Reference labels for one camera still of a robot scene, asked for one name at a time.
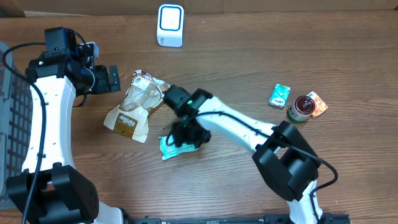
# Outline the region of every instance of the white device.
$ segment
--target white device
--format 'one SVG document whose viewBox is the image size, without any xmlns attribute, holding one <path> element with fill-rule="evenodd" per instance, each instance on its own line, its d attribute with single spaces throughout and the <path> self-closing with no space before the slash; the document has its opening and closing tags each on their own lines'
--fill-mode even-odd
<svg viewBox="0 0 398 224">
<path fill-rule="evenodd" d="M 184 25 L 184 8 L 163 4 L 157 15 L 157 42 L 164 47 L 181 47 Z"/>
</svg>

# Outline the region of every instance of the gray plastic crate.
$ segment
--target gray plastic crate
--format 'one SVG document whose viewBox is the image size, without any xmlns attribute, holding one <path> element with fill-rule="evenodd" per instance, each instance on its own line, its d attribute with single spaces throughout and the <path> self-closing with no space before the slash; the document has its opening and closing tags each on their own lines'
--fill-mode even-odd
<svg viewBox="0 0 398 224">
<path fill-rule="evenodd" d="M 0 41 L 0 58 L 7 49 Z M 13 61 L 9 53 L 7 63 L 14 67 Z M 4 210 L 15 207 L 6 195 L 6 180 L 21 173 L 29 147 L 33 102 L 29 84 L 6 69 L 1 59 L 0 91 L 0 210 Z"/>
</svg>

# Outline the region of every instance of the small can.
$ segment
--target small can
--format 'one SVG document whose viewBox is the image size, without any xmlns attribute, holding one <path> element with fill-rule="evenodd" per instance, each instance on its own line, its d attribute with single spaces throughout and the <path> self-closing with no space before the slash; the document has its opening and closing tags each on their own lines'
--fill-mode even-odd
<svg viewBox="0 0 398 224">
<path fill-rule="evenodd" d="M 287 110 L 287 117 L 293 123 L 303 123 L 315 111 L 315 102 L 309 96 L 297 97 Z"/>
</svg>

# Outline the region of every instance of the wood grain surface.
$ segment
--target wood grain surface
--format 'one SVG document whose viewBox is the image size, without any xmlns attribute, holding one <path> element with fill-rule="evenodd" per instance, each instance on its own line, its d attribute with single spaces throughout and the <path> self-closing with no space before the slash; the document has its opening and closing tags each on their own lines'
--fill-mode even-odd
<svg viewBox="0 0 398 224">
<path fill-rule="evenodd" d="M 185 13 L 314 12 L 393 10 L 398 0 L 13 0 L 26 16 L 41 12 L 91 16 L 157 15 L 162 4 L 178 4 Z"/>
<path fill-rule="evenodd" d="M 249 116 L 279 124 L 286 109 L 267 104 L 276 83 L 290 86 L 288 104 L 316 91 L 329 106 L 297 125 L 317 154 L 339 172 L 319 191 L 325 212 L 349 213 L 352 223 L 398 219 L 398 13 L 295 12 L 187 15 L 181 49 L 159 47 L 156 16 L 0 19 L 9 45 L 44 41 L 44 29 L 65 26 L 100 47 L 97 64 L 116 64 L 117 93 L 89 96 L 73 109 L 72 154 L 99 199 L 133 217 L 252 217 L 288 213 L 261 178 L 251 156 L 213 133 L 199 151 L 162 161 L 158 137 L 175 119 L 165 105 L 149 119 L 145 144 L 103 126 L 122 102 L 131 74 L 203 88 Z M 15 52 L 24 70 L 43 47 Z M 320 168 L 319 183 L 332 178 Z M 1 223 L 19 223 L 17 210 Z"/>
</svg>

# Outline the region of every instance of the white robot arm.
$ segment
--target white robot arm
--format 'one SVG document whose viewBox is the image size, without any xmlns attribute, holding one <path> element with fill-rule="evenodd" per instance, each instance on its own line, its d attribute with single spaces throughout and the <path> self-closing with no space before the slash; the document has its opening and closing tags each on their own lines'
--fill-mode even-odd
<svg viewBox="0 0 398 224">
<path fill-rule="evenodd" d="M 191 136 L 181 135 L 182 133 L 189 133 L 190 129 L 195 129 L 197 134 L 196 123 L 199 124 L 206 131 L 214 131 L 220 133 L 230 139 L 236 145 L 245 148 L 250 154 L 255 154 L 257 148 L 267 141 L 267 137 L 253 131 L 253 128 L 266 136 L 272 136 L 274 133 L 274 124 L 264 123 L 252 119 L 232 108 L 225 105 L 218 97 L 212 96 L 204 90 L 197 90 L 192 96 L 184 89 L 172 86 L 165 93 L 164 101 L 176 112 L 177 116 L 182 118 L 184 125 L 174 125 L 176 127 L 172 130 L 174 136 L 174 144 L 179 146 L 182 142 L 201 144 L 202 139 L 190 139 Z M 187 124 L 184 119 L 195 118 L 196 122 Z M 275 154 L 280 147 L 273 150 Z M 310 192 L 317 186 L 316 179 L 305 180 L 308 182 L 302 190 L 302 197 L 300 200 L 288 200 L 287 203 L 290 208 L 290 219 L 295 224 L 316 224 L 317 219 L 314 216 L 313 207 L 310 201 Z M 318 218 L 321 219 L 322 209 L 318 206 L 318 200 L 314 194 L 314 206 Z"/>
<path fill-rule="evenodd" d="M 28 221 L 31 224 L 147 223 L 131 219 L 122 208 L 109 207 L 100 202 L 95 186 L 75 170 L 70 149 L 75 97 L 88 92 L 101 94 L 118 91 L 120 86 L 109 85 L 106 68 L 94 66 L 95 44 L 90 45 L 91 50 L 87 44 L 76 45 L 73 31 L 63 27 L 46 30 L 45 34 L 46 40 L 49 40 L 45 52 L 48 57 L 32 60 L 27 69 L 28 79 L 38 86 L 44 96 L 47 112 L 44 156 L 37 184 L 40 189 L 27 208 Z M 89 57 L 79 58 L 79 52 Z M 111 83 L 119 85 L 117 70 L 109 68 L 109 71 Z M 8 178 L 6 186 L 8 196 L 21 212 L 25 210 L 32 185 L 30 180 L 35 175 L 42 124 L 41 104 L 34 90 L 32 97 L 32 134 L 29 152 L 22 166 L 23 173 Z M 210 131 L 223 134 L 252 154 L 266 184 L 289 204 L 289 222 L 334 223 L 320 222 L 323 211 L 318 206 L 316 195 L 313 198 L 310 196 L 317 186 L 319 159 L 301 134 L 287 122 L 276 126 L 257 121 L 201 89 L 191 95 L 182 88 L 171 86 L 165 92 L 164 101 L 182 119 L 173 125 L 171 132 L 176 146 L 185 142 L 199 147 L 210 140 Z M 280 147 L 289 149 L 278 159 L 275 153 Z M 47 183 L 52 183 L 55 190 L 45 191 Z"/>
</svg>

